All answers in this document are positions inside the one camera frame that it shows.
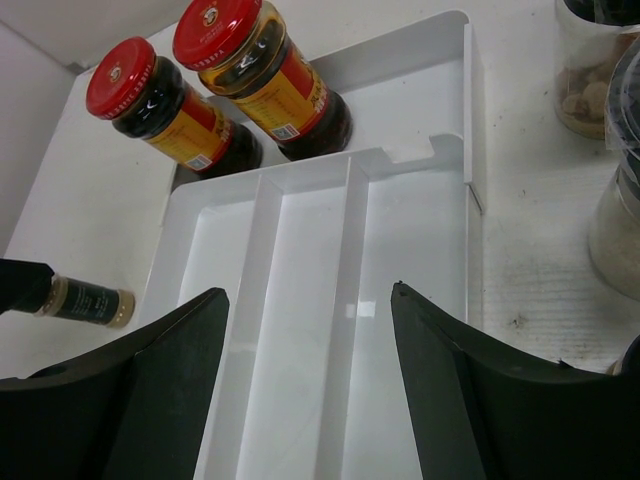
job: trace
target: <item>black label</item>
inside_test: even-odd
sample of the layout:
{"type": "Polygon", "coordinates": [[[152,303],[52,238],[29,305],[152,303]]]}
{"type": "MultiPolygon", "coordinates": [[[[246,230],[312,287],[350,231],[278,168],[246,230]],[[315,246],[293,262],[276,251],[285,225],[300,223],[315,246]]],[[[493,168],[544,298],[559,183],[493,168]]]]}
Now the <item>black label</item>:
{"type": "Polygon", "coordinates": [[[116,290],[69,279],[67,297],[55,316],[106,325],[118,312],[119,303],[116,290]]]}

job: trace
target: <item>tray divider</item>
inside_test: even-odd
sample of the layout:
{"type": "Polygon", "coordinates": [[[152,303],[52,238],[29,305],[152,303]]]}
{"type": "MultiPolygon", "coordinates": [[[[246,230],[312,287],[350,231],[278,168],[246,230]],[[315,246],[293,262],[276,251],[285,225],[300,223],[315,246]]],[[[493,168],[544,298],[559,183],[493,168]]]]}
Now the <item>tray divider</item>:
{"type": "Polygon", "coordinates": [[[347,172],[340,260],[315,465],[315,478],[318,479],[341,478],[342,471],[370,181],[355,160],[358,157],[350,158],[347,172]]]}
{"type": "Polygon", "coordinates": [[[215,466],[216,478],[236,477],[282,197],[282,190],[261,175],[235,314],[227,330],[227,352],[223,353],[201,446],[203,453],[208,450],[200,455],[208,458],[207,465],[196,468],[194,478],[213,478],[209,465],[215,466]]]}

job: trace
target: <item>sauce jar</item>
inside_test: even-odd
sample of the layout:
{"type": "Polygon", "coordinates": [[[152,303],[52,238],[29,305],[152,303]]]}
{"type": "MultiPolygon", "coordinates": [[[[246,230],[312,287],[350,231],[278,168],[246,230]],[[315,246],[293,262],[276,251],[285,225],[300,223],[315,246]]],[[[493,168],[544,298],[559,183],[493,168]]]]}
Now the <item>sauce jar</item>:
{"type": "Polygon", "coordinates": [[[123,41],[104,57],[89,82],[86,105],[119,132],[144,140],[200,178],[251,170],[262,162],[253,134],[210,105],[141,37],[123,41]]]}
{"type": "Polygon", "coordinates": [[[173,53],[290,160],[340,152],[349,143],[349,108],[304,59],[271,3],[194,0],[176,28],[173,53]]]}
{"type": "Polygon", "coordinates": [[[605,103],[616,64],[637,36],[637,0],[556,0],[555,109],[568,128],[605,138],[605,103]]]}
{"type": "Polygon", "coordinates": [[[640,40],[618,63],[607,99],[607,142],[620,157],[589,227],[589,250],[602,278],[640,300],[640,40]]]}

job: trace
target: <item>plastic tray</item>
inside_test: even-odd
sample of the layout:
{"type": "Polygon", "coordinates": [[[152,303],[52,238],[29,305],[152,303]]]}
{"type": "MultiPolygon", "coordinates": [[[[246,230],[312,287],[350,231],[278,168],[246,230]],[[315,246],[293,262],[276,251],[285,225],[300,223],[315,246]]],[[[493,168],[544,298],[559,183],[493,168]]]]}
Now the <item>plastic tray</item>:
{"type": "Polygon", "coordinates": [[[138,326],[212,286],[232,304],[195,478],[421,478],[390,296],[481,319],[474,45],[447,12],[315,60],[349,151],[172,194],[138,326]]]}

